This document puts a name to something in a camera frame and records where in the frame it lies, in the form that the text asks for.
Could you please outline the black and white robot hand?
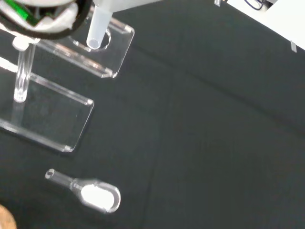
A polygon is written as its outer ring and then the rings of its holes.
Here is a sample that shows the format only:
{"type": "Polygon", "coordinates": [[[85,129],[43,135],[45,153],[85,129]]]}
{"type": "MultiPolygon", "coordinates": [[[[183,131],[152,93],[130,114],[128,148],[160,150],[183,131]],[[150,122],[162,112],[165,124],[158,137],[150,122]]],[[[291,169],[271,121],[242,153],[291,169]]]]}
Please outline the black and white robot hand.
{"type": "Polygon", "coordinates": [[[24,36],[62,39],[83,24],[91,6],[91,0],[2,0],[0,23],[24,36]]]}

